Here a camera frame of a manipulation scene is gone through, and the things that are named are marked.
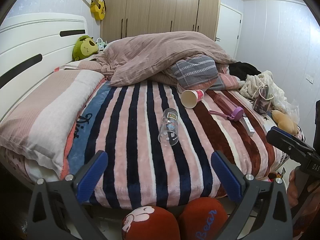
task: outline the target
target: bread-shaped plush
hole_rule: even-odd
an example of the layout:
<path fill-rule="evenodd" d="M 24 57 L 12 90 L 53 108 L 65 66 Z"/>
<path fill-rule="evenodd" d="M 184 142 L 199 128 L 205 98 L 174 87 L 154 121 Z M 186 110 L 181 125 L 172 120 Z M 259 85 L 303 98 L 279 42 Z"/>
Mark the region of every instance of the bread-shaped plush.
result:
<path fill-rule="evenodd" d="M 272 118 L 281 130 L 292 135 L 296 135 L 298 133 L 298 125 L 286 114 L 281 113 L 278 110 L 273 110 Z"/>

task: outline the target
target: striped blanket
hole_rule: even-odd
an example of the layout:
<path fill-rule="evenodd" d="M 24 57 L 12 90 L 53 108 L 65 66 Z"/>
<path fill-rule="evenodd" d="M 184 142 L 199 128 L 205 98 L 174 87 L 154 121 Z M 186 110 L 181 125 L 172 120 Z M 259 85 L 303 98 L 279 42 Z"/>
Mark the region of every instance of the striped blanket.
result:
<path fill-rule="evenodd" d="M 208 114 L 208 109 L 221 111 L 213 101 L 214 91 L 207 91 L 194 109 L 186 109 L 175 87 L 152 81 L 124 87 L 104 83 L 76 121 L 70 173 L 105 150 L 108 167 L 90 202 L 123 209 L 165 208 L 201 196 L 224 196 L 209 161 L 214 150 L 221 150 L 244 174 L 265 177 L 286 157 L 266 142 L 262 124 L 273 121 L 256 114 L 239 93 L 223 93 L 244 108 L 256 130 L 252 137 L 240 122 Z M 179 142 L 165 147 L 158 141 L 158 128 L 169 107 L 178 111 Z"/>

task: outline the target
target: green plush toy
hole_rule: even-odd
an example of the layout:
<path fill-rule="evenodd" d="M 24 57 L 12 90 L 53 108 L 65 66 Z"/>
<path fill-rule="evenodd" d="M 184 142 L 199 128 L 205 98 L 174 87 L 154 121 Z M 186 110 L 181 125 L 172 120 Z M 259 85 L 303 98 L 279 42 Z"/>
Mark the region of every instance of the green plush toy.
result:
<path fill-rule="evenodd" d="M 97 44 L 93 41 L 92 38 L 90 38 L 88 35 L 81 36 L 72 52 L 72 58 L 75 61 L 87 58 L 98 51 Z"/>

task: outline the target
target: wooden wardrobe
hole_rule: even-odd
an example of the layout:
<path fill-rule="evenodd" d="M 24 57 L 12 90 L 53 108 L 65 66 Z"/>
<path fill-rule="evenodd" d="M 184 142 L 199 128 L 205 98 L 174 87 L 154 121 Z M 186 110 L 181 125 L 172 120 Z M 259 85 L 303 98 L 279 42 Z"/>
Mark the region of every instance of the wooden wardrobe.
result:
<path fill-rule="evenodd" d="M 146 33 L 196 31 L 215 40 L 220 0 L 105 0 L 107 42 Z"/>

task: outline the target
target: white door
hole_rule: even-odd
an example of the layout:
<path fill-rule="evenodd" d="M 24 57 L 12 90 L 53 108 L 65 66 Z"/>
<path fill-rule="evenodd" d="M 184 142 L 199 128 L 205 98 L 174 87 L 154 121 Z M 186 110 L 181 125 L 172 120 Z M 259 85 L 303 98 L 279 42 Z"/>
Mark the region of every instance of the white door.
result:
<path fill-rule="evenodd" d="M 221 4 L 216 43 L 231 57 L 236 57 L 241 14 Z"/>

